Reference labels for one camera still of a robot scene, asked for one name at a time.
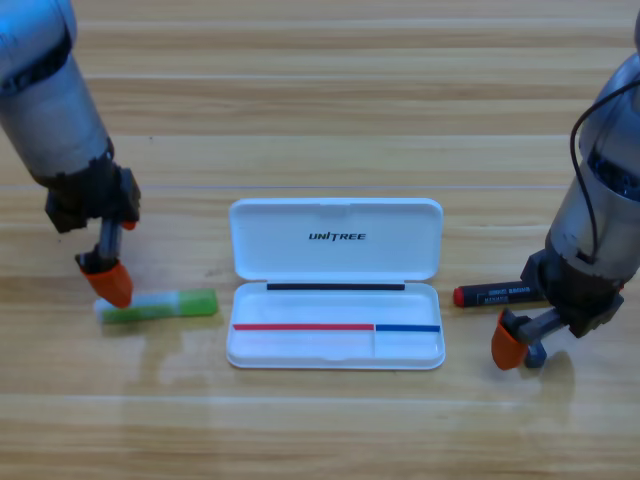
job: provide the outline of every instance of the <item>marker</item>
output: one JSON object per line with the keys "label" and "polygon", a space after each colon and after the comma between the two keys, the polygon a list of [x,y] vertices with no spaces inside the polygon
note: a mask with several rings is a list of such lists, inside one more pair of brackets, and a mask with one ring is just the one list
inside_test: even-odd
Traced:
{"label": "marker", "polygon": [[537,302],[543,299],[544,296],[538,290],[523,282],[467,285],[453,291],[453,303],[462,308]]}

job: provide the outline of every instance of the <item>black strip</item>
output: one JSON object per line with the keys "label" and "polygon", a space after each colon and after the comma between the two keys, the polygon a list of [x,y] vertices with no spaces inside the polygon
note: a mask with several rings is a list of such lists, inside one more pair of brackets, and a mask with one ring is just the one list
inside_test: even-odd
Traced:
{"label": "black strip", "polygon": [[0,96],[17,95],[31,85],[52,77],[67,63],[72,46],[71,37],[67,32],[59,45],[34,64],[6,79],[0,85]]}
{"label": "black strip", "polygon": [[267,290],[404,290],[402,283],[268,283]]}

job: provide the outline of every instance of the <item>wooden table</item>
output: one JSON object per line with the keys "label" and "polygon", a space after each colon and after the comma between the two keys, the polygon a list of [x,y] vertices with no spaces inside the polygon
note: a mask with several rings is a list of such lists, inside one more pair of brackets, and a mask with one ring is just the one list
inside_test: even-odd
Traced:
{"label": "wooden table", "polygon": [[[497,310],[573,174],[568,132],[634,51],[637,0],[77,0],[77,57],[143,186],[139,291],[214,287],[214,318],[101,331],[45,193],[6,139],[2,479],[633,479],[640,291],[541,372],[503,373]],[[411,372],[245,371],[225,339],[243,197],[431,197],[448,358]]]}

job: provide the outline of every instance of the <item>blue line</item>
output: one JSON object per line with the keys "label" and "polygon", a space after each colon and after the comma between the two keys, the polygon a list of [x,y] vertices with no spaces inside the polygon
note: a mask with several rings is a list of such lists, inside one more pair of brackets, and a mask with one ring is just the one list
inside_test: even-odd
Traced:
{"label": "blue line", "polygon": [[376,325],[376,332],[431,332],[440,333],[439,325]]}

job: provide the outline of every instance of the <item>open white box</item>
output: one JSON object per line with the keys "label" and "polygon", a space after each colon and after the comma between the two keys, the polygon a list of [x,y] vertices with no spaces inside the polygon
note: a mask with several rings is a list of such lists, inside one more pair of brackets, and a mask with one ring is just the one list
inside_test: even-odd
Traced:
{"label": "open white box", "polygon": [[241,368],[432,369],[444,362],[443,213],[423,198],[250,199],[230,210]]}

